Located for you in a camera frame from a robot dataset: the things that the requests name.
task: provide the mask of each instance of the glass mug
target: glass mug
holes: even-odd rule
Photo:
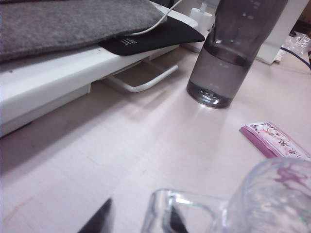
[[[221,0],[187,85],[198,102],[225,108],[288,0]]]
[[[142,233],[310,233],[311,162],[268,159],[255,166],[231,200],[155,191]]]

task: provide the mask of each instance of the wooden desk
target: wooden desk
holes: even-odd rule
[[[231,106],[216,110],[186,92],[197,54],[157,62],[180,69],[141,93],[96,82],[92,92],[1,139],[3,233],[76,233],[112,197],[115,233],[140,231],[162,187],[230,198],[265,158],[240,132],[269,120],[311,151],[311,75],[288,55],[255,61]],[[153,75],[145,67],[124,77]]]

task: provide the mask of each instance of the blue cable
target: blue cable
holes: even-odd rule
[[[281,47],[281,50],[284,50],[284,51],[289,52],[290,54],[294,55],[296,58],[298,58],[300,61],[302,61],[304,64],[306,64],[311,71],[311,65],[308,62],[306,62],[305,60],[303,60],[301,57],[299,57],[296,53],[294,53],[293,51],[290,51],[284,47]]]

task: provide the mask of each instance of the water bottle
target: water bottle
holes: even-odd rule
[[[221,0],[187,85],[198,102],[226,108],[288,0]]]

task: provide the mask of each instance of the white charger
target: white charger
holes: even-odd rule
[[[190,13],[190,18],[193,18],[198,23],[198,28],[196,30],[201,33],[205,39],[208,35],[208,30],[211,29],[215,22],[215,15],[212,15],[208,12],[206,12],[207,9],[207,1],[200,0],[199,2],[202,3],[201,9],[192,8]],[[190,49],[193,52],[199,53],[201,51],[201,48],[204,44],[204,41],[202,42],[195,42],[195,43],[187,43],[185,44],[185,47]]]

